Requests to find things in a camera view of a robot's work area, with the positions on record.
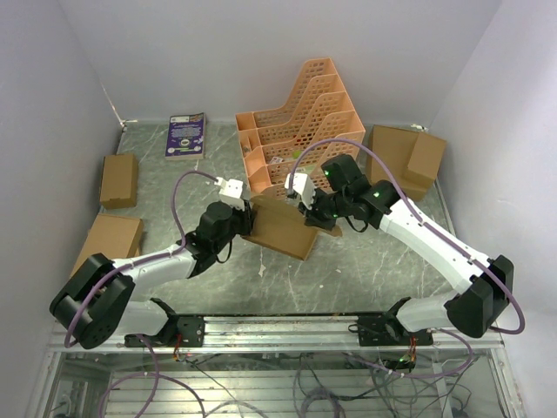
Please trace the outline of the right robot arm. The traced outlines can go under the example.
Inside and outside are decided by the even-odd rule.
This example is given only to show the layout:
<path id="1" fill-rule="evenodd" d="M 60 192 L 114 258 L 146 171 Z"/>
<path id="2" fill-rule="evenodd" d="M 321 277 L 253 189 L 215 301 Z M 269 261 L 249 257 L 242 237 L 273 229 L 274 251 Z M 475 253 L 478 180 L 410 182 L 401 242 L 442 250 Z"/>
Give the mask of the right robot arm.
<path id="1" fill-rule="evenodd" d="M 340 218 L 359 220 L 386 233 L 417 253 L 449 283 L 447 293 L 416 299 L 405 297 L 383 313 L 357 322 L 361 340 L 399 345 L 430 328 L 454 327 L 480 338 L 509 304 L 513 263 L 491 258 L 463 244 L 427 217 L 395 185 L 382 179 L 371 184 L 352 156 L 341 154 L 322 166 L 330 192 L 318 188 L 309 175 L 288 174 L 285 189 L 299 196 L 299 211 L 307 226 L 331 231 Z"/>

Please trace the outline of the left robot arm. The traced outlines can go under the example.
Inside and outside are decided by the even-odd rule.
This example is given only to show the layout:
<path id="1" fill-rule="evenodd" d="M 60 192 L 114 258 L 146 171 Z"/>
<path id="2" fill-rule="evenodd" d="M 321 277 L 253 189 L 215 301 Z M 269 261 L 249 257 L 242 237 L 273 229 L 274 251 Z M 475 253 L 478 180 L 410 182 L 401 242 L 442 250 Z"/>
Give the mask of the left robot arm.
<path id="1" fill-rule="evenodd" d="M 113 334 L 122 334 L 127 347 L 141 346 L 140 336 L 155 347 L 200 346 L 200 321 L 150 297 L 150 290 L 204 273 L 219 263 L 223 250 L 231 250 L 235 237 L 251 234 L 253 223 L 248 201 L 216 201 L 207 206 L 195 230 L 164 250 L 129 259 L 91 255 L 50 303 L 51 315 L 67 331 L 65 346 L 93 349 Z"/>

